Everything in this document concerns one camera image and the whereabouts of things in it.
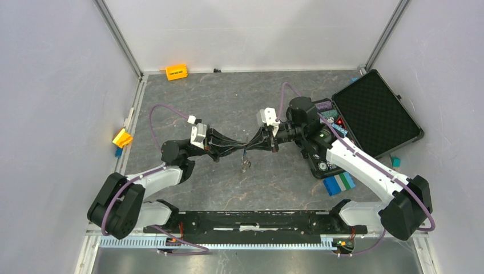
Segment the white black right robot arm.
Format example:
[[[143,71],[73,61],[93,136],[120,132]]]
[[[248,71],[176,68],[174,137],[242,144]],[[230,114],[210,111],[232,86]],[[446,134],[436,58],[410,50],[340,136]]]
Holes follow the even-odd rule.
[[[262,144],[276,152],[280,143],[296,140],[315,160],[316,170],[321,162],[334,164],[377,195],[378,202],[344,202],[329,218],[335,232],[365,225],[381,227],[392,236],[407,240],[416,231],[436,229],[428,181],[419,175],[410,178],[367,154],[337,130],[309,97],[294,98],[284,122],[280,112],[270,107],[259,110],[256,117],[261,133],[247,148]]]

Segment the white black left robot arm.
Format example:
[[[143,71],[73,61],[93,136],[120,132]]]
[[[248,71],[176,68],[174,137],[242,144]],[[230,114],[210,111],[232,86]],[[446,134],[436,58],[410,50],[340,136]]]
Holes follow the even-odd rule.
[[[151,195],[186,181],[192,174],[193,156],[208,155],[219,161],[246,147],[205,124],[192,127],[190,137],[169,140],[161,146],[162,164],[132,175],[110,174],[87,211],[87,219],[105,236],[123,239],[135,229],[158,225],[164,232],[179,226],[179,217],[163,202],[147,202]]]

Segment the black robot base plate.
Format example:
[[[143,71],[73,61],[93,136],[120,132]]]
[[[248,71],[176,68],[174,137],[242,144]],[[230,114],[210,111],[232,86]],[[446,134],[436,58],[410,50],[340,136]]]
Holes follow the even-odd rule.
[[[197,244],[316,244],[321,235],[365,235],[328,211],[179,211],[163,228]]]

